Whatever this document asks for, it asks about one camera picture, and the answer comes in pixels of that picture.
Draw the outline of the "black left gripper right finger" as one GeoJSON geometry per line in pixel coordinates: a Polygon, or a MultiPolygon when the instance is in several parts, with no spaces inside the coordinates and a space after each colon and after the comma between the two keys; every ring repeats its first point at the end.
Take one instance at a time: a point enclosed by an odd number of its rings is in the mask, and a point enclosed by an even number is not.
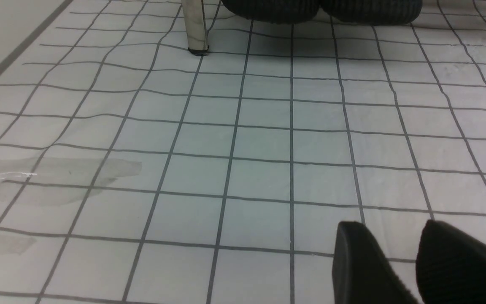
{"type": "Polygon", "coordinates": [[[425,304],[486,304],[486,244],[443,221],[428,220],[416,257],[425,304]]]}

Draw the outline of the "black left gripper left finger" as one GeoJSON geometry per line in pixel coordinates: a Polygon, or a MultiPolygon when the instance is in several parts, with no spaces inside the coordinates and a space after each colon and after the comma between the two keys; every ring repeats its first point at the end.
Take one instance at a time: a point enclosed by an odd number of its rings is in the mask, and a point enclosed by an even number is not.
{"type": "Polygon", "coordinates": [[[416,304],[365,225],[341,221],[332,260],[336,304],[416,304]]]}

